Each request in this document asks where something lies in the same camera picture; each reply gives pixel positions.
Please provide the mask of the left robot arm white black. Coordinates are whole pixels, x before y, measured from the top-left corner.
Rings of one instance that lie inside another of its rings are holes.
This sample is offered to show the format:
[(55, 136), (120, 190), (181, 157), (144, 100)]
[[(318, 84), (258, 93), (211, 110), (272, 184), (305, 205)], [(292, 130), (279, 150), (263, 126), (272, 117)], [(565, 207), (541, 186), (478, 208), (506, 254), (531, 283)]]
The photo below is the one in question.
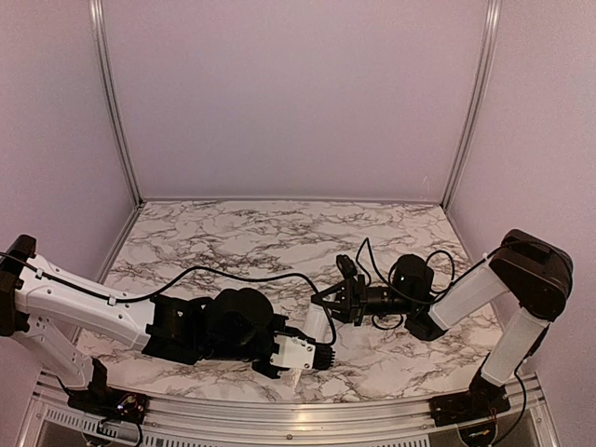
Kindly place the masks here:
[(57, 320), (180, 364), (247, 361), (270, 378), (313, 364), (312, 344), (255, 289), (189, 300), (163, 291), (128, 295), (59, 269), (35, 245), (21, 235), (1, 255), (1, 333), (33, 351), (95, 413), (111, 413), (117, 394), (101, 362), (81, 353)]

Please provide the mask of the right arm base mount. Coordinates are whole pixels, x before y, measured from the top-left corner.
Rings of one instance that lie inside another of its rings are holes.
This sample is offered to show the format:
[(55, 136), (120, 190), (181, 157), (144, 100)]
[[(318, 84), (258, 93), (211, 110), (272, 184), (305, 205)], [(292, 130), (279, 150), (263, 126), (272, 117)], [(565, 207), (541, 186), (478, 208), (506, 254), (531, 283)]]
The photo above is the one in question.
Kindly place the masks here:
[(435, 426), (445, 427), (496, 416), (509, 411), (511, 405), (505, 389), (499, 388), (493, 394), (467, 390), (440, 395), (429, 401), (429, 408)]

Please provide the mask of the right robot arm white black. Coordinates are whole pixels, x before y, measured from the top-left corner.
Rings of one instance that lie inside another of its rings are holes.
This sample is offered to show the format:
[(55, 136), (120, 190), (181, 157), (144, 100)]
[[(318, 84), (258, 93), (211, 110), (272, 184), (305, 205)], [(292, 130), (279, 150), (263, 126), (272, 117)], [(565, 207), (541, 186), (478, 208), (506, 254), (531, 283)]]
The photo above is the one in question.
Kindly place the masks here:
[(312, 304), (355, 326), (366, 316), (399, 315), (404, 328), (421, 341), (441, 338), (504, 294), (518, 300), (518, 311), (462, 396), (461, 408), (471, 417), (484, 415), (496, 404), (497, 389), (537, 350), (573, 288), (570, 256), (518, 229), (459, 278), (451, 278), (442, 291), (432, 288), (429, 260), (415, 254), (401, 255), (380, 286), (369, 284), (369, 274), (357, 270), (349, 257), (337, 256), (336, 264), (342, 281), (312, 295)]

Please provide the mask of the white remote control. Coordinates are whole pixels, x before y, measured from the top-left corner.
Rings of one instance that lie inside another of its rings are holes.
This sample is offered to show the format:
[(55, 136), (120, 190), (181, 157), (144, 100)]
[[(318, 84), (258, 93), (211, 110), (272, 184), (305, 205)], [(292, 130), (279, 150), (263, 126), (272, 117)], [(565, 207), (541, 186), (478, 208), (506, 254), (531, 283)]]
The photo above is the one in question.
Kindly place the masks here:
[(328, 322), (324, 308), (311, 303), (307, 309), (302, 332), (317, 342), (324, 343), (329, 331), (330, 323)]

